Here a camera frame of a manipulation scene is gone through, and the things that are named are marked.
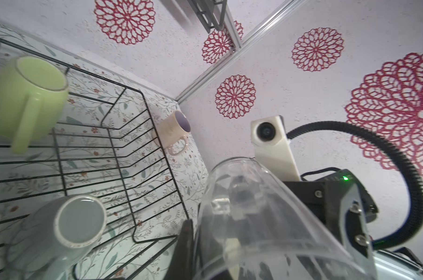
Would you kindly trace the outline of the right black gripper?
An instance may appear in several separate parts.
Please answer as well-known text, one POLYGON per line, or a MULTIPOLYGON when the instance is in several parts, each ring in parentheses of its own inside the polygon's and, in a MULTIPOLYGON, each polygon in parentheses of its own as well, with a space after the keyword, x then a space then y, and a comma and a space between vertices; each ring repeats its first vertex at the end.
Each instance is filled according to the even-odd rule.
POLYGON ((377 218, 378 207, 351 171, 326 168, 301 175, 299 182, 283 183, 325 225, 356 264, 366 270, 376 268, 367 224, 377 218))

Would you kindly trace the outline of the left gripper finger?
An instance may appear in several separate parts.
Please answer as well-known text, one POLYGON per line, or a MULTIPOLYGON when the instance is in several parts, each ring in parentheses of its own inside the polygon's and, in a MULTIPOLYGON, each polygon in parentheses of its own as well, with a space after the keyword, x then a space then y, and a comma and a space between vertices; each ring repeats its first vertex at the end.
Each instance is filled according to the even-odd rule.
POLYGON ((183 222, 176 240, 171 262, 163 280, 191 280, 194 253, 194 225, 191 219, 183 222))

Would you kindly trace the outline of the clear glass cup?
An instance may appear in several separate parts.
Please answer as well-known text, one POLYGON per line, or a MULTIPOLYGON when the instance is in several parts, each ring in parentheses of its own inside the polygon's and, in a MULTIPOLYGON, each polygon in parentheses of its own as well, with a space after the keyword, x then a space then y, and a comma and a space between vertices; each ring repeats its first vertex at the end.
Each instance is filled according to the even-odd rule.
POLYGON ((374 280, 320 220, 257 161, 209 174, 195 238, 196 280, 374 280))

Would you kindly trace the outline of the grey ceramic mug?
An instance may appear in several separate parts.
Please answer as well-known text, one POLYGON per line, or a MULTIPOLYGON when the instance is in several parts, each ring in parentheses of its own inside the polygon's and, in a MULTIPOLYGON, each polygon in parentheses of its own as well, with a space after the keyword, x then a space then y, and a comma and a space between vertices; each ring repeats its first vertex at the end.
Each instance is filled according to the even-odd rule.
POLYGON ((45 204, 10 233, 6 279, 58 280, 99 242, 106 218, 104 204, 85 194, 45 204))

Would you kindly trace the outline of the black wire dish rack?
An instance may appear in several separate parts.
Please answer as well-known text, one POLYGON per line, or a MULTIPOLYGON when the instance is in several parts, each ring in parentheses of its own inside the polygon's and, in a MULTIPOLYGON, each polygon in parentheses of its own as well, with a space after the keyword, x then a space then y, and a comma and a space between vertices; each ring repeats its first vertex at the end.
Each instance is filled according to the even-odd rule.
POLYGON ((161 280, 189 215, 147 98, 138 89, 0 38, 0 69, 34 56, 61 70, 69 97, 48 135, 25 154, 0 137, 0 280, 41 280, 42 270, 16 272, 7 243, 41 206, 80 194, 106 209, 105 229, 89 254, 62 280, 161 280))

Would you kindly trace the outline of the green ceramic mug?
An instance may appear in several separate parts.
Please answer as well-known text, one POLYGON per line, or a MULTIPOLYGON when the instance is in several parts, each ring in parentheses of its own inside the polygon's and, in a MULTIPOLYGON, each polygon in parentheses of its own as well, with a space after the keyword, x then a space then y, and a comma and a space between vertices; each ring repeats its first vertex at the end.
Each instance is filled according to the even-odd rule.
POLYGON ((48 135, 69 95, 65 74, 44 59, 23 56, 0 69, 0 136, 14 154, 25 154, 32 141, 48 135))

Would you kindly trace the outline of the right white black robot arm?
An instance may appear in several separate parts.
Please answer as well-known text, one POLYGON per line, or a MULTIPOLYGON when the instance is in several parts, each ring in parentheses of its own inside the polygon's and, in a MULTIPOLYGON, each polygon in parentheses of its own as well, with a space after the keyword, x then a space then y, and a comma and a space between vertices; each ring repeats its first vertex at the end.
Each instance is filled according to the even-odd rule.
POLYGON ((327 168, 318 180, 284 177, 283 183, 331 232, 360 268, 377 280, 423 280, 423 264, 401 247, 374 249, 367 224, 378 206, 360 180, 347 169, 327 168))

